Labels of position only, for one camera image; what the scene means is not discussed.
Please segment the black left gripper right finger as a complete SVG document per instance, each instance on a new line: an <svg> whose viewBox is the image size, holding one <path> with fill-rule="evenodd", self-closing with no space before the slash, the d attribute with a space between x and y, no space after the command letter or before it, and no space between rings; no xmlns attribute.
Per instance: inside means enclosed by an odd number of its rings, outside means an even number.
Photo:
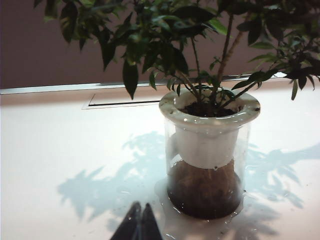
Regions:
<svg viewBox="0 0 320 240"><path fill-rule="evenodd" d="M149 203L145 205L141 219L141 239L142 240L162 240L155 215Z"/></svg>

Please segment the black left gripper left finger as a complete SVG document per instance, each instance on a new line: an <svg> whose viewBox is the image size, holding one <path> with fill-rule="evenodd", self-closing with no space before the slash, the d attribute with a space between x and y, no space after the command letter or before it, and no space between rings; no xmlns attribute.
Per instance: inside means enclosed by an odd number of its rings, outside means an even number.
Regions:
<svg viewBox="0 0 320 240"><path fill-rule="evenodd" d="M141 205L138 201L132 203L121 224L111 240L140 240L141 239Z"/></svg>

